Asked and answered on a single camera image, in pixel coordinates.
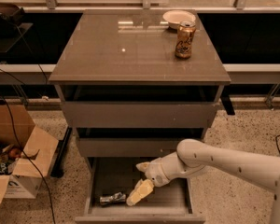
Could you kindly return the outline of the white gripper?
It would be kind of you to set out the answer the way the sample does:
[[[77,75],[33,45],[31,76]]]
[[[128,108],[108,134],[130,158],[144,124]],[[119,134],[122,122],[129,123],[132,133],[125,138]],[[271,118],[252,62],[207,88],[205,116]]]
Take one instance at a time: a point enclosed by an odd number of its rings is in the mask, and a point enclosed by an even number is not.
[[[154,186],[163,187],[170,183],[171,179],[165,173],[168,170],[168,164],[167,158],[157,158],[151,162],[137,163],[136,168],[145,173],[147,179],[138,181],[127,198],[126,204],[129,206],[136,205],[153,191]]]

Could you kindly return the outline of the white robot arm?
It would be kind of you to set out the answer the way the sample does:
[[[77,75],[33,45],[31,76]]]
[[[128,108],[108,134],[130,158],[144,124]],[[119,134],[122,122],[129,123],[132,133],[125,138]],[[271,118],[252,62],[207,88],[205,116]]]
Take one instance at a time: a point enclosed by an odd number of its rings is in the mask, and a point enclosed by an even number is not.
[[[280,224],[280,157],[212,147],[201,141],[185,139],[176,151],[153,161],[141,162],[136,168],[145,174],[129,195],[126,204],[133,206],[176,178],[190,178],[212,166],[227,174],[273,193],[270,224]]]

